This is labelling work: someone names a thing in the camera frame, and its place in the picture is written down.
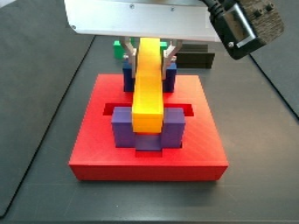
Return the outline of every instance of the purple block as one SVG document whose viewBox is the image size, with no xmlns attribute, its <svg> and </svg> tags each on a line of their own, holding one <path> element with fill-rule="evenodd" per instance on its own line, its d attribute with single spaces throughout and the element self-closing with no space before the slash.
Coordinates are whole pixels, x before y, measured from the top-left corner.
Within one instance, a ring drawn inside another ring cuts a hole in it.
<svg viewBox="0 0 299 224">
<path fill-rule="evenodd" d="M 162 147 L 182 148 L 185 131 L 185 114 L 182 108 L 166 108 L 163 114 Z"/>
<path fill-rule="evenodd" d="M 161 151 L 163 149 L 162 136 L 135 134 L 135 149 L 138 151 Z"/>
<path fill-rule="evenodd" d="M 132 127 L 132 108 L 115 107 L 112 115 L 112 130 L 118 148 L 136 147 L 136 134 Z"/>
</svg>

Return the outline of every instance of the toy blocks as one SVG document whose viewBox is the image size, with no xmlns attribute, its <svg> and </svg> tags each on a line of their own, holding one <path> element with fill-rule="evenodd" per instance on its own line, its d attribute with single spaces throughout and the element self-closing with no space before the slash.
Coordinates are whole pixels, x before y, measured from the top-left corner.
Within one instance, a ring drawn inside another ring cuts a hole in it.
<svg viewBox="0 0 299 224">
<path fill-rule="evenodd" d="M 115 50 L 115 58 L 118 60 L 122 60 L 124 57 L 126 50 L 124 50 L 123 46 L 120 45 L 119 40 L 116 40 L 114 43 L 114 50 Z"/>
<path fill-rule="evenodd" d="M 165 100 L 159 38 L 140 38 L 132 117 L 134 132 L 162 133 Z"/>
<path fill-rule="evenodd" d="M 115 107 L 114 110 L 111 124 L 118 148 L 135 148 L 136 146 L 131 111 L 131 107 Z"/>
<path fill-rule="evenodd" d="M 123 91 L 122 75 L 98 77 L 70 168 L 79 180 L 218 180 L 229 160 L 198 76 L 178 75 L 175 92 L 163 94 L 166 108 L 182 108 L 182 148 L 136 151 L 115 146 L 111 119 L 115 107 L 132 107 L 134 94 Z"/>
<path fill-rule="evenodd" d="M 132 78 L 132 65 L 130 65 L 127 59 L 123 62 L 123 74 L 124 74 L 124 91 L 135 92 L 136 79 Z"/>
<path fill-rule="evenodd" d="M 165 52 L 166 49 L 167 49 L 167 42 L 166 42 L 166 41 L 162 41 L 162 42 L 161 42 L 161 51 L 162 51 L 162 55 L 163 55 L 163 52 Z"/>
<path fill-rule="evenodd" d="M 162 135 L 159 134 L 136 134 L 135 135 L 135 149 L 136 151 L 161 151 Z"/>
<path fill-rule="evenodd" d="M 175 65 L 175 63 L 173 63 L 166 69 L 166 77 L 163 80 L 163 92 L 165 93 L 174 92 L 175 75 L 177 75 L 177 65 Z"/>
<path fill-rule="evenodd" d="M 185 124 L 183 109 L 166 108 L 162 133 L 163 148 L 182 148 Z"/>
<path fill-rule="evenodd" d="M 161 39 L 142 38 L 138 68 L 100 75 L 70 167 L 80 180 L 218 180 L 229 161 L 198 76 L 162 76 Z"/>
</svg>

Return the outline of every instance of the dark table surface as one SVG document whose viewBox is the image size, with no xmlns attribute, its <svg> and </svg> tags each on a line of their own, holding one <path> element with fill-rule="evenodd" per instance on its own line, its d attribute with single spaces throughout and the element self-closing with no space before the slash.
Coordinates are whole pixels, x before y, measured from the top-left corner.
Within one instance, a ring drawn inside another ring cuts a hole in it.
<svg viewBox="0 0 299 224">
<path fill-rule="evenodd" d="M 299 1 L 275 0 L 274 3 L 285 21 L 285 34 L 253 56 L 299 117 Z"/>
<path fill-rule="evenodd" d="M 94 39 L 67 24 L 63 0 L 0 9 L 0 217 Z"/>
<path fill-rule="evenodd" d="M 67 165 L 98 74 L 120 74 L 115 38 L 98 37 L 4 222 L 299 222 L 299 125 L 251 58 L 222 44 L 199 75 L 230 167 L 217 182 L 79 182 Z"/>
</svg>

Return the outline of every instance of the black camera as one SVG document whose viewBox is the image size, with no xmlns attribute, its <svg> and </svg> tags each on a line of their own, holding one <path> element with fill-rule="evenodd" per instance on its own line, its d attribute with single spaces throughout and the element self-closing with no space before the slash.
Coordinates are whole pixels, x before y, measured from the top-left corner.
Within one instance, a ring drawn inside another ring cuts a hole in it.
<svg viewBox="0 0 299 224">
<path fill-rule="evenodd" d="M 210 21 L 233 59 L 239 60 L 285 32 L 275 5 L 267 0 L 207 0 Z"/>
</svg>

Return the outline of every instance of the red base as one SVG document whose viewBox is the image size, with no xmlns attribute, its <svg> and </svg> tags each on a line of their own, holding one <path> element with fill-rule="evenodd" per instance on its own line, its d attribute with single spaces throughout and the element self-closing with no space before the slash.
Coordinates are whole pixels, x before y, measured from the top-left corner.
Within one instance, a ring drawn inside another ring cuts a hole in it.
<svg viewBox="0 0 299 224">
<path fill-rule="evenodd" d="M 115 147 L 111 115 L 115 106 L 132 105 L 122 75 L 100 75 L 80 126 L 70 167 L 80 180 L 218 180 L 229 168 L 219 133 L 198 76 L 177 76 L 166 107 L 183 107 L 186 128 L 181 149 L 136 152 Z"/>
</svg>

